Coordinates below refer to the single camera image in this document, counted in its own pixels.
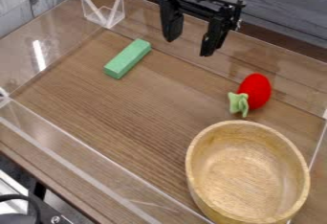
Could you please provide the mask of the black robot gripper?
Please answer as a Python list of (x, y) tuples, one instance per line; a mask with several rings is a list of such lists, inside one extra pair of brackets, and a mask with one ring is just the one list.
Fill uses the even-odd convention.
[(239, 20), (245, 0), (159, 0), (163, 37), (173, 42), (183, 33), (183, 13), (209, 20), (202, 39), (201, 56), (211, 56), (223, 46), (233, 20)]

